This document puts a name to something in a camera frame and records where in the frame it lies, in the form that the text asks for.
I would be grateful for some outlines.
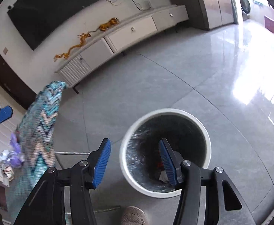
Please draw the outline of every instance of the beige shoe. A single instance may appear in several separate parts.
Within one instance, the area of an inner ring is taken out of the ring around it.
[[[141,209],[135,206],[129,206],[122,214],[121,225],[149,225],[149,223]]]

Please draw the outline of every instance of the black tv screen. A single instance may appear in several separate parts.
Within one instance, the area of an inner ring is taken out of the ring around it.
[[[97,1],[99,0],[17,0],[8,15],[34,50],[64,21]]]

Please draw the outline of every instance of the washing machine door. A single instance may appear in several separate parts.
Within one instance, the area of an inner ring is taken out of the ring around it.
[[[250,3],[249,0],[240,0],[242,11],[246,14],[250,13]]]

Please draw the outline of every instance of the metal screw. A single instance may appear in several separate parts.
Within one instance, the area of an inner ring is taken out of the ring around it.
[[[80,166],[81,167],[85,167],[85,166],[87,166],[88,165],[88,162],[87,161],[80,161]]]
[[[191,166],[191,162],[190,161],[188,161],[188,160],[185,160],[185,161],[183,161],[183,165],[184,166]]]
[[[218,173],[223,173],[223,168],[222,167],[216,167],[215,168],[215,170],[216,170],[216,172],[218,172]]]
[[[48,173],[53,173],[54,171],[55,171],[55,168],[53,166],[51,166],[47,169]]]

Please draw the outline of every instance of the chevron pattern cloth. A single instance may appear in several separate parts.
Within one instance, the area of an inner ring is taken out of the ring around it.
[[[20,146],[25,155],[25,162],[21,169],[13,170],[14,179],[6,193],[12,224],[43,173],[55,164],[52,137],[62,91],[65,88],[66,83],[61,81],[48,84],[36,96],[16,129],[20,134]]]

